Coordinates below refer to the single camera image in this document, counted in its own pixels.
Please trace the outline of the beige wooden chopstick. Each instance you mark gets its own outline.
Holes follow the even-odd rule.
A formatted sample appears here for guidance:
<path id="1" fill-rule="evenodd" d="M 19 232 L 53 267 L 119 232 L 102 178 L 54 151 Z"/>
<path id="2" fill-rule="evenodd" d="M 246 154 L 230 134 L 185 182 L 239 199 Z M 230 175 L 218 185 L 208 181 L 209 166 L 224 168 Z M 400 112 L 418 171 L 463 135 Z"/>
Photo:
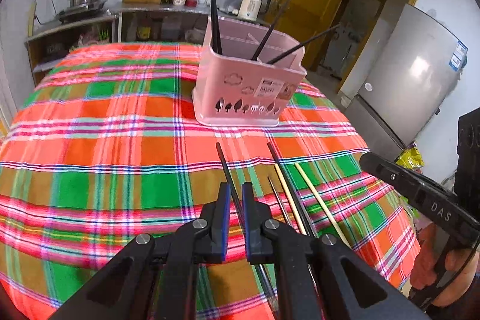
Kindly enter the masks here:
<path id="1" fill-rule="evenodd" d="M 317 203 L 320 205 L 321 209 L 323 210 L 324 214 L 328 218 L 331 226 L 335 229 L 336 233 L 338 234 L 339 238 L 343 241 L 344 244 L 350 249 L 351 245 L 349 244 L 346 236 L 343 234 L 343 231 L 339 227 L 338 223 L 335 220 L 335 217 L 332 215 L 332 213 L 329 211 L 328 206 L 326 203 L 322 200 L 320 197 L 320 194 L 316 190 L 316 188 L 313 186 L 312 181 L 308 178 L 307 174 L 305 173 L 304 169 L 299 165 L 298 163 L 295 163 L 295 168 L 297 169 L 298 173 L 302 176 L 304 179 L 305 183 L 307 184 L 309 190 L 311 191 L 312 195 L 315 197 Z"/>

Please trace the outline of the silver refrigerator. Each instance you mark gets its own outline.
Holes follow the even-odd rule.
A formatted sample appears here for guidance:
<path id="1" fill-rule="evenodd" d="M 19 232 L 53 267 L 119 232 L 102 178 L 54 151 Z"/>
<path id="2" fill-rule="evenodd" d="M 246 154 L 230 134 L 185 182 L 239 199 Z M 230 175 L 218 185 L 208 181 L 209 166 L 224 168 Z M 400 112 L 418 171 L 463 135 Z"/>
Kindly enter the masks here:
<path id="1" fill-rule="evenodd" d="M 394 161 L 454 90 L 467 46 L 424 11 L 405 5 L 345 115 L 368 148 Z"/>

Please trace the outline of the metal kitchen shelf counter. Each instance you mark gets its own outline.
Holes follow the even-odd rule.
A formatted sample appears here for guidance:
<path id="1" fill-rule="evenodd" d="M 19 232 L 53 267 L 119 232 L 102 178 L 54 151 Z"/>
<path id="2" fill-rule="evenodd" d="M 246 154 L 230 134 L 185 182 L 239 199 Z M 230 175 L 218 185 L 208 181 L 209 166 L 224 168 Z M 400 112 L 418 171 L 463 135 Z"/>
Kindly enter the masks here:
<path id="1" fill-rule="evenodd" d="M 81 46 L 141 40 L 200 43 L 208 15 L 208 6 L 120 3 L 91 11 L 85 19 L 47 23 L 24 42 L 33 83 L 38 85 L 61 59 Z"/>

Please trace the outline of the pink plastic utensil holder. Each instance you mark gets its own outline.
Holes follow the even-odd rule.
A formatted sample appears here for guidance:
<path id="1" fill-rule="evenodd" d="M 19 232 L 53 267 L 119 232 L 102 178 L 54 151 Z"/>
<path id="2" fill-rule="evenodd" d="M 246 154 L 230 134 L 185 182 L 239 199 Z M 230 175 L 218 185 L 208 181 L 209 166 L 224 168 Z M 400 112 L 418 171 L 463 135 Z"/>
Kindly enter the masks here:
<path id="1" fill-rule="evenodd" d="M 222 53 L 212 43 L 212 19 L 200 50 L 192 91 L 193 110 L 200 124 L 218 127 L 275 127 L 302 80 L 305 48 L 278 62 L 269 61 L 298 46 L 283 32 L 273 31 L 256 61 L 251 58 L 268 29 L 238 19 L 220 18 Z"/>

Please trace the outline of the plaid colourful tablecloth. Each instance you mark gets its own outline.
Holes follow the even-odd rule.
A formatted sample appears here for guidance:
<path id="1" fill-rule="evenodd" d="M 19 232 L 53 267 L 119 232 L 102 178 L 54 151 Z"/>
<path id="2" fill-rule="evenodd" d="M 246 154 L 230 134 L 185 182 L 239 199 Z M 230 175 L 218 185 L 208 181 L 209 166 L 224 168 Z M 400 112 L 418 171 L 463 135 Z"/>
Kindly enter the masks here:
<path id="1" fill-rule="evenodd" d="M 214 201 L 224 172 L 253 184 L 273 216 L 288 201 L 271 142 L 319 233 L 331 225 L 393 286 L 420 246 L 393 189 L 358 165 L 365 142 L 303 82 L 273 128 L 205 127 L 191 92 L 200 48 L 112 44 L 71 53 L 25 102 L 1 144 L 1 286 L 29 319 L 47 319 L 135 235 L 176 231 Z"/>

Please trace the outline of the white electric kettle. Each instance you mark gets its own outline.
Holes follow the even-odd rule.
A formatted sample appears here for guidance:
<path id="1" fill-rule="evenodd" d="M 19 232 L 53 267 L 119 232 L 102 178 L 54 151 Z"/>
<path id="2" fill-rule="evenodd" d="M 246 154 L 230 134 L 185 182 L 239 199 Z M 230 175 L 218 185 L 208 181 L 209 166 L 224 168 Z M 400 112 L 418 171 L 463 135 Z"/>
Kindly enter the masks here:
<path id="1" fill-rule="evenodd" d="M 264 16 L 270 6 L 271 0 L 242 0 L 238 11 L 238 17 L 254 21 Z"/>

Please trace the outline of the yellow snack bag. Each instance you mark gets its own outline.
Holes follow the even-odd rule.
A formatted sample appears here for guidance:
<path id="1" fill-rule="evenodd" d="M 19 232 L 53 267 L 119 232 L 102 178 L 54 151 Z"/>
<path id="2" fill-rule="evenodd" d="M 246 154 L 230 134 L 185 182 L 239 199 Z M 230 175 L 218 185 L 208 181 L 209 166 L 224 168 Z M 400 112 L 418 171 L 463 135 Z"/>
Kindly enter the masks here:
<path id="1" fill-rule="evenodd" d="M 417 149 L 415 143 L 411 143 L 411 145 L 397 157 L 395 163 L 403 168 L 414 171 L 419 171 L 425 165 L 422 154 L 419 149 Z"/>

